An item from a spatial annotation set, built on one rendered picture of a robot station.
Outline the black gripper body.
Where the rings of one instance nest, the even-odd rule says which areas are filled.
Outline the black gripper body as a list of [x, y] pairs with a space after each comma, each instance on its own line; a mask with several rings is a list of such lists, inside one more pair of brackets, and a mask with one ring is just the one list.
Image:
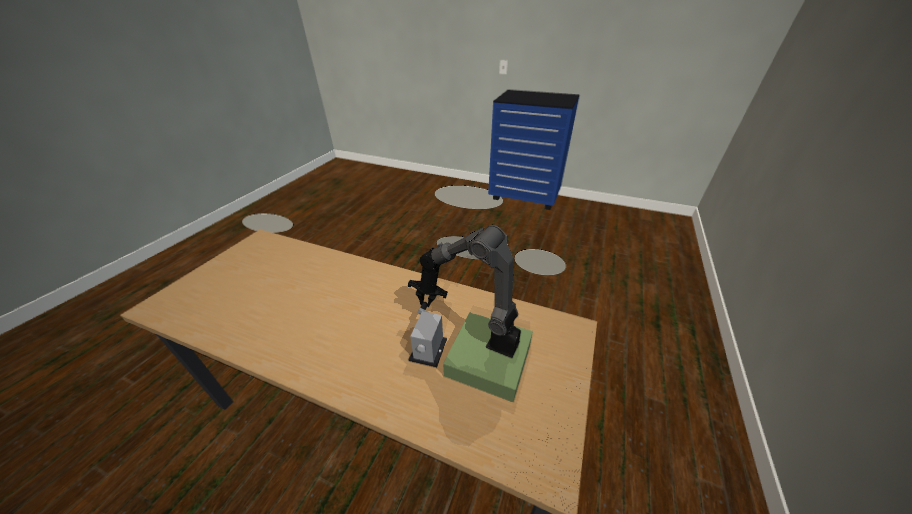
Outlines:
[[422, 281], [422, 279], [421, 281], [409, 280], [408, 287], [414, 287], [425, 295], [440, 295], [443, 296], [443, 298], [446, 298], [448, 291], [443, 290], [436, 284], [437, 281], [434, 284], [426, 284]]

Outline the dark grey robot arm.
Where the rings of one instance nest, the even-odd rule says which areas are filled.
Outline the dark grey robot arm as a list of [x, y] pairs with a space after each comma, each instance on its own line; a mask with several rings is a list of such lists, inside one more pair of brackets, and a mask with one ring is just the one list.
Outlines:
[[494, 267], [495, 307], [488, 323], [492, 341], [490, 338], [486, 348], [513, 358], [519, 346], [521, 330], [514, 326], [518, 311], [516, 303], [512, 301], [514, 259], [507, 244], [507, 234], [498, 226], [489, 225], [485, 230], [481, 228], [453, 244], [440, 243], [437, 246], [420, 257], [421, 279], [426, 284], [437, 281], [441, 264], [453, 260], [456, 254], [466, 250], [488, 266]]

